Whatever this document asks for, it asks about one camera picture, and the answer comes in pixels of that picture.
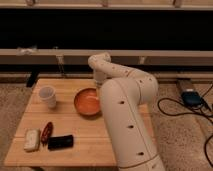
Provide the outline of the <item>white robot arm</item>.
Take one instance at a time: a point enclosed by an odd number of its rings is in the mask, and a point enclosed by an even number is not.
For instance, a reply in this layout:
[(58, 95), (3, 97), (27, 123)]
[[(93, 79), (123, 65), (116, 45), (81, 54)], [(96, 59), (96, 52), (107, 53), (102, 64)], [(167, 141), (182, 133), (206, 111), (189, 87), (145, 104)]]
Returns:
[(119, 171), (165, 171), (139, 112), (158, 92), (156, 78), (111, 62), (108, 53), (90, 56), (99, 99)]

